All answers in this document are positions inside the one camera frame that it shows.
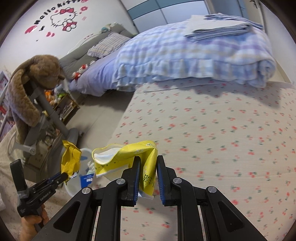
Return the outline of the person's left hand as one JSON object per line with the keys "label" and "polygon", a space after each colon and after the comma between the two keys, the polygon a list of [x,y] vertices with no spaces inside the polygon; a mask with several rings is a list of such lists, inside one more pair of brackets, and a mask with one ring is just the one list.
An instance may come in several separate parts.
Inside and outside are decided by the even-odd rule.
{"label": "person's left hand", "polygon": [[29,215],[22,217],[21,223],[21,232],[20,232],[20,240],[21,241],[31,241],[36,235],[37,231],[35,229],[35,225],[43,224],[46,225],[49,222],[48,213],[45,210],[45,205],[42,205],[42,212],[40,216],[37,215]]}

